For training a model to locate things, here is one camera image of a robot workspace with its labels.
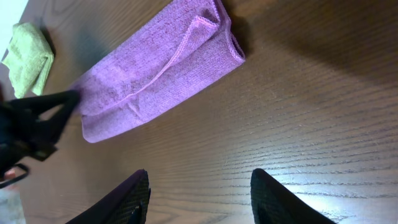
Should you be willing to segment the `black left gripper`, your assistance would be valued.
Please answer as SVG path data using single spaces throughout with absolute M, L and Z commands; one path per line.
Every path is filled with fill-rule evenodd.
M 54 144 L 79 102 L 79 92 L 68 90 L 2 103 L 1 177 L 24 157 L 44 161 L 55 153 Z M 40 121 L 38 115 L 58 105 L 62 107 L 51 118 Z M 34 130 L 36 124 L 39 133 Z

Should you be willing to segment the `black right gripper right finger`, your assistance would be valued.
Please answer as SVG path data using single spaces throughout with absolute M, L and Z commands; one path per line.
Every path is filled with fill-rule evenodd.
M 262 169 L 251 175 L 251 205 L 258 224 L 334 224 Z

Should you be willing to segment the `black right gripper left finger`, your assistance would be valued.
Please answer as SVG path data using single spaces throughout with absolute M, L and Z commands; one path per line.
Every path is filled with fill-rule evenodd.
M 67 224 L 145 224 L 150 193 L 147 171 L 137 170 Z

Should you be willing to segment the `purple microfiber cloth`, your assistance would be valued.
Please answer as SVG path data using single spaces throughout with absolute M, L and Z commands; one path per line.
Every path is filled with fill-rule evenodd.
M 220 0 L 172 1 L 73 84 L 83 137 L 100 142 L 145 124 L 244 61 Z

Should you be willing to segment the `folded green cloth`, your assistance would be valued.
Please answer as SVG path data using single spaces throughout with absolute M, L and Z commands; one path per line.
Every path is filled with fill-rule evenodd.
M 28 91 L 40 96 L 55 59 L 41 30 L 30 22 L 13 25 L 7 50 L 2 63 L 9 69 L 14 96 L 22 98 Z

